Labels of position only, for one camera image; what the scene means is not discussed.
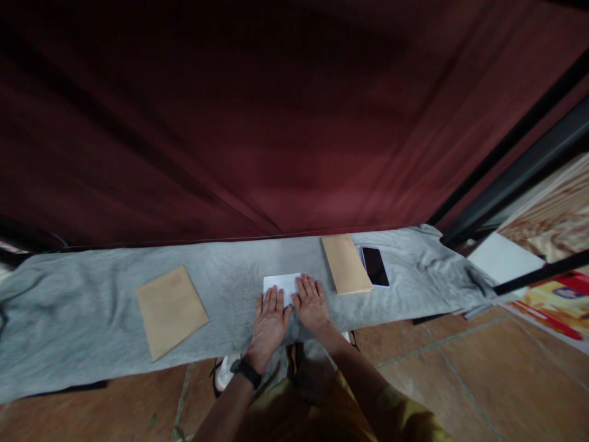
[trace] black phone screen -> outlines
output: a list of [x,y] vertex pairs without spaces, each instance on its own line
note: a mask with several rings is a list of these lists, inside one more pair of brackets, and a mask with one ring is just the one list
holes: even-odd
[[380,250],[363,247],[362,255],[364,257],[364,266],[366,267],[366,273],[368,273],[370,282],[374,285],[384,285],[388,287],[387,272],[385,271],[385,265],[380,256]]

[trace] curtain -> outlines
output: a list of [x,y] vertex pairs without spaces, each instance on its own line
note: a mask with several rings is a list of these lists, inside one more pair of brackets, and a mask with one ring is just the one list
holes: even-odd
[[589,47],[537,1],[51,3],[0,6],[0,215],[80,246],[423,223]]

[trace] floor tile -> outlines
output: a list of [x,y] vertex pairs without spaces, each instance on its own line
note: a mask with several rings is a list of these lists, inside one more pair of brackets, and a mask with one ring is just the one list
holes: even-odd
[[580,350],[552,336],[547,331],[536,327],[525,319],[513,315],[521,328],[530,335],[552,355],[559,366],[569,373],[574,379],[581,382],[589,390],[589,356]]
[[385,365],[379,371],[391,385],[434,412],[455,440],[497,440],[438,349]]
[[214,359],[192,364],[190,381],[184,396],[184,405],[178,426],[186,435],[193,435],[203,422],[215,403],[215,394],[210,371],[215,365]]
[[504,440],[589,440],[589,394],[513,320],[441,349]]
[[14,401],[4,441],[169,442],[186,366],[114,379],[106,389]]
[[358,348],[375,366],[431,344],[429,333],[411,321],[389,322],[356,330]]
[[484,312],[479,316],[475,316],[471,320],[466,320],[462,315],[448,314],[432,321],[426,322],[424,326],[432,334],[435,342],[450,336],[457,335],[471,330],[479,325],[486,324],[498,318],[508,317],[510,313],[503,307],[492,307],[490,310]]

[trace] gray cloth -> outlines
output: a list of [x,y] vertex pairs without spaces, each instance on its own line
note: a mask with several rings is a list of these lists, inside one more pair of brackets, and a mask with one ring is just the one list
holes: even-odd
[[[475,307],[492,290],[433,227],[354,233],[378,247],[390,288],[337,296],[319,236],[37,255],[0,285],[0,403],[245,351],[264,276],[323,282],[342,331]],[[156,363],[135,289],[183,265],[210,322]],[[284,344],[311,338],[296,314]]]

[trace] brown envelope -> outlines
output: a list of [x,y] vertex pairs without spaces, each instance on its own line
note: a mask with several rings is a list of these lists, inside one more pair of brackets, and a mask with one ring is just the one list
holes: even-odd
[[209,321],[184,266],[139,287],[137,298],[154,362]]
[[324,236],[321,240],[338,295],[370,292],[374,288],[350,235]]

